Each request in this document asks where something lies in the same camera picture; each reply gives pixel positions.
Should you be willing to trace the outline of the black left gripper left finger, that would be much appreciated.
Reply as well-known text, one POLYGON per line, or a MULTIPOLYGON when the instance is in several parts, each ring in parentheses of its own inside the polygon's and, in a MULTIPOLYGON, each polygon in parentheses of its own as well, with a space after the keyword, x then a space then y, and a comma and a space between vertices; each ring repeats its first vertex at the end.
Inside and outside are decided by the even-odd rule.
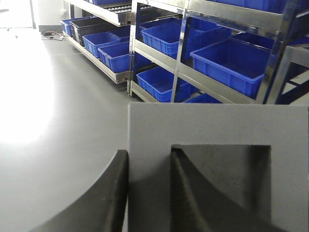
POLYGON ((98 180, 32 232, 120 232, 128 193, 128 152, 118 150, 98 180))

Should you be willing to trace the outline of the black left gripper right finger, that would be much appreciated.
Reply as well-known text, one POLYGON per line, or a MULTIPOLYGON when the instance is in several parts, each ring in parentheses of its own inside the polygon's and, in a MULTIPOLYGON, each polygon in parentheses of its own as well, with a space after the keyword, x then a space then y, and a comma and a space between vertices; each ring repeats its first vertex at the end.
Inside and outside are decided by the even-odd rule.
POLYGON ((281 232, 221 193, 180 148, 170 154, 172 232, 281 232))

